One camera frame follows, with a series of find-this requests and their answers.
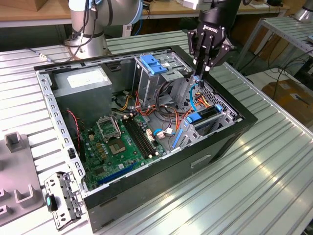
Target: cardboard box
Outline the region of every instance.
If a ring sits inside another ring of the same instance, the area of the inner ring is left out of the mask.
[[[0,0],[0,5],[38,11],[48,0]]]
[[[273,97],[276,82],[263,87],[262,91]],[[274,101],[306,127],[313,125],[313,96],[291,79],[279,81]]]

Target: blue cable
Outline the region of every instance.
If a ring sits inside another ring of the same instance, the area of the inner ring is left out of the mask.
[[[139,29],[138,29],[137,33],[135,34],[135,36],[137,36],[137,34],[140,32],[140,30],[141,30],[141,24],[142,24],[142,18],[140,17],[140,26],[139,26]]]
[[[163,131],[163,130],[162,130],[162,129],[156,129],[156,130],[153,132],[153,135],[156,136],[156,134],[159,133],[159,132],[161,132],[161,131]]]
[[[191,107],[194,109],[194,111],[197,111],[197,108],[195,107],[194,101],[192,100],[192,89],[195,86],[197,86],[197,84],[192,85],[191,88],[190,88],[189,100],[190,100]]]

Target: blue drive bay bracket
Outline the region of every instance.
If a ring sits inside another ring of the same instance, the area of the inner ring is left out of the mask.
[[[152,55],[141,55],[140,60],[153,75],[167,72],[167,69]]]

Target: aluminum table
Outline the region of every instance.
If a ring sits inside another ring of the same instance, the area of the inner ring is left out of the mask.
[[[256,49],[256,54],[262,49],[271,34],[274,33],[294,46],[294,48],[286,56],[285,65],[288,61],[290,61],[290,59],[292,59],[291,56],[295,52],[296,48],[302,50],[303,52],[307,52],[310,56],[313,56],[313,43],[307,40],[308,36],[313,35],[313,22],[302,23],[292,17],[264,18],[259,20],[247,43],[242,49],[235,65],[236,69],[238,69],[239,65],[242,63],[247,51],[249,50],[254,39],[258,36],[262,27],[267,28],[269,32]]]
[[[181,31],[108,40],[113,53],[179,45]],[[56,61],[70,57],[63,46],[36,50]],[[42,65],[28,50],[0,53],[0,138],[27,134],[42,193],[44,180],[68,171],[61,145],[33,71]],[[96,234],[296,234],[313,218],[312,133],[253,87],[230,65],[212,75],[241,101],[258,122],[226,153]],[[91,234],[84,214],[56,232],[51,213],[42,207],[0,228],[0,234]]]

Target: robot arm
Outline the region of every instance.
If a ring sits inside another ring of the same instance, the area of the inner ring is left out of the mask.
[[[77,58],[105,55],[103,27],[134,24],[142,12],[141,0],[69,0],[68,5],[73,36],[67,46]]]
[[[188,32],[189,53],[194,56],[196,76],[202,79],[210,68],[225,61],[226,54],[234,49],[227,35],[234,24],[241,0],[185,0],[186,6],[203,9],[210,4],[209,10],[201,10],[197,31]]]
[[[226,54],[233,49],[227,34],[240,3],[241,0],[184,1],[187,7],[201,9],[197,31],[188,32],[189,51],[197,66],[195,75],[200,79],[211,67],[222,64]],[[103,45],[106,47],[104,26],[133,24],[140,19],[142,1],[69,0],[69,7],[74,37],[68,46],[78,58],[88,58],[106,53],[103,50]]]

